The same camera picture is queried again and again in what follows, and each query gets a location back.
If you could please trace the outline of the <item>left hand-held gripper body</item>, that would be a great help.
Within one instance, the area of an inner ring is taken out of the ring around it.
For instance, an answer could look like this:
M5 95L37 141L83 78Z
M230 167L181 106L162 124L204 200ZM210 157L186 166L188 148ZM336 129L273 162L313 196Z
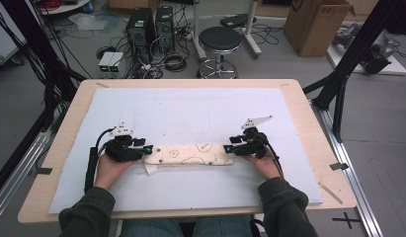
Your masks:
M124 122L110 131L112 137L106 143L105 152L117 162L135 161L142 158L144 154L137 151L142 146L133 146L133 131Z

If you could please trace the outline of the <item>cream patterned cloth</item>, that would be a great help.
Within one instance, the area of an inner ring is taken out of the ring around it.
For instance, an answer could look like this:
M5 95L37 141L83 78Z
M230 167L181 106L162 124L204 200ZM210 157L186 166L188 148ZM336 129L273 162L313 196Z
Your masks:
M143 168L138 174L151 176L159 167L229 166L233 163L234 155L226 154L222 144L158 145L143 158Z

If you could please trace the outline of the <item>person's right hand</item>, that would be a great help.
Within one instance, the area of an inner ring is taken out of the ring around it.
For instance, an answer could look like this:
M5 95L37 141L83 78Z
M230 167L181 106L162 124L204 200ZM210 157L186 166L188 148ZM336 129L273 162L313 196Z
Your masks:
M266 155L263 158L243 156L243 159L252 164L265 180L281 176L275 158L272 155Z

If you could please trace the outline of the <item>person's left hand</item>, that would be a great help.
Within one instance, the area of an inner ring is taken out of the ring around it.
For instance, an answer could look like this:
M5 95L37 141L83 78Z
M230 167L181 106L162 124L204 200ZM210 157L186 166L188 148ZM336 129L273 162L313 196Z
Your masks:
M98 162L93 187L108 191L128 168L136 164L137 161L117 162L108 154L103 154Z

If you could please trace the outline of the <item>person's right leg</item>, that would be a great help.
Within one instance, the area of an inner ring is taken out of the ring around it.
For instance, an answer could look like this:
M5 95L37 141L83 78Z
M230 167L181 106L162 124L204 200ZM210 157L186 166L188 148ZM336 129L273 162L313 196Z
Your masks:
M201 217L193 237L252 237L250 220L247 215Z

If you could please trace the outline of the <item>person's left leg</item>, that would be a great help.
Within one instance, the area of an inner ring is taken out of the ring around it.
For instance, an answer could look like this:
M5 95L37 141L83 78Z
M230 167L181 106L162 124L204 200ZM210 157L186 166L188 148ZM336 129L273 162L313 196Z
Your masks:
M183 237L183 232L174 219L133 219L122 223L120 237Z

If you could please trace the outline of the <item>white power supply box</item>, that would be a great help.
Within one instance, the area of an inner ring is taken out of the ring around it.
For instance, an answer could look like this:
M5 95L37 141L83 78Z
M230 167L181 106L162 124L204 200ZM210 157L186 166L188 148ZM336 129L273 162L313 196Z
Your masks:
M113 78L120 76L120 64L122 63L123 53L114 52L109 63L109 69Z
M107 51L103 54L100 62L99 62L99 68L101 70L101 73L104 78L107 78L110 75L110 64L113 58L113 53L110 51Z

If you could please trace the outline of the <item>thin wooden stick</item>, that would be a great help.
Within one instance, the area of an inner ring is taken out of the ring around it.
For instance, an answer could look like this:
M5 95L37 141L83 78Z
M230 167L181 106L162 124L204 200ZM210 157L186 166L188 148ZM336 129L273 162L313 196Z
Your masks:
M327 193L329 194L336 202L339 204L343 204L343 201L335 194L333 193L328 187L323 185L322 183L318 182L318 185Z

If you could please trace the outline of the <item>black round stool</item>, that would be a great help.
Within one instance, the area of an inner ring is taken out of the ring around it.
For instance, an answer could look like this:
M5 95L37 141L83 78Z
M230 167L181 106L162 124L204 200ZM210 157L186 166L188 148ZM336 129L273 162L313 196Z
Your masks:
M214 58L206 59L201 63L197 71L199 78L235 79L238 77L235 65L224 59L225 54L230 54L240 47L241 37L238 32L227 27L207 28L199 35L199 45L204 51L214 54Z

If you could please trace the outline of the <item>white stand leg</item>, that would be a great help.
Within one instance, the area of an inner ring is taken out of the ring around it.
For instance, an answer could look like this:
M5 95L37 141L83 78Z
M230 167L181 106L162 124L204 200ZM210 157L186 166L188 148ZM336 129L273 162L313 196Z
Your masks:
M194 3L194 30L193 30L193 43L195 45L197 54L200 61L206 60L206 54L203 48L200 46L199 36L200 36L200 11L199 5L200 0L193 0Z
M244 38L247 41L248 45L250 46L253 56L257 59L261 54L262 51L259 48L258 44L252 37L252 27L255 19L255 13L258 5L258 0L250 0L249 9L248 9L248 17L246 21L246 27L244 31Z

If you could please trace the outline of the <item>large black computer tower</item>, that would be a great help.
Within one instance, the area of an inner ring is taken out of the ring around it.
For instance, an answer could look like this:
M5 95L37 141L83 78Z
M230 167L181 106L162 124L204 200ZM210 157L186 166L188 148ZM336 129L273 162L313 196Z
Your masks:
M151 45L156 40L152 10L150 8L135 8L125 30L133 53L140 57L143 62L151 62L154 53L154 48Z

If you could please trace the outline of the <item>clear plastic sheet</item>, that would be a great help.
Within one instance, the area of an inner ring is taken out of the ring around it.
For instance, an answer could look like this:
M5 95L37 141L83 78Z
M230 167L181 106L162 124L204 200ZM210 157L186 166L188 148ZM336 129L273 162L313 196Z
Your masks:
M109 31L115 28L119 19L112 15L89 15L78 13L72 15L68 20L74 23L79 31Z

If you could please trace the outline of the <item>grey device on board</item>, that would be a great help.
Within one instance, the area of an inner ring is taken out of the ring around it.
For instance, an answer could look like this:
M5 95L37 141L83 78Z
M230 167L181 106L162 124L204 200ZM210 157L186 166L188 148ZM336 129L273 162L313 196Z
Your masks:
M341 45L344 49L347 49L355 39L360 29L361 26L357 23L353 23L348 27L343 27L336 33L332 44Z

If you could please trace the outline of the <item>black device on board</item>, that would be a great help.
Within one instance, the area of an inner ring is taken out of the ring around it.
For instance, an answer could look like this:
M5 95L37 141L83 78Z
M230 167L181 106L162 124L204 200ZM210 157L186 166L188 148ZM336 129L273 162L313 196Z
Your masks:
M392 53L393 50L389 47L373 45L360 62L360 65L363 67L366 73L377 74L385 66L390 64L388 57L391 56Z

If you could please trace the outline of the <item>white floor board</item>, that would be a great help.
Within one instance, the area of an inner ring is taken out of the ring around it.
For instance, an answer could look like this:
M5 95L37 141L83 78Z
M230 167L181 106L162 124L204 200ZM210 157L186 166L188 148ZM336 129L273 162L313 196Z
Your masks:
M385 32L382 32L375 42L371 45L379 45L380 47L389 47L393 50L393 53L395 52L395 40L392 38L388 38L385 35ZM341 61L343 55L347 49L344 49L341 45L331 45L329 46L327 50L327 56L330 59L332 65L334 67L337 66L337 64ZM386 75L406 75L406 69L394 58L393 53L391 56L388 57L388 60L390 61L390 64L385 66L380 72L377 74L386 74ZM355 73L363 73L363 74L368 74L365 72L363 67L358 64L356 68L354 69Z

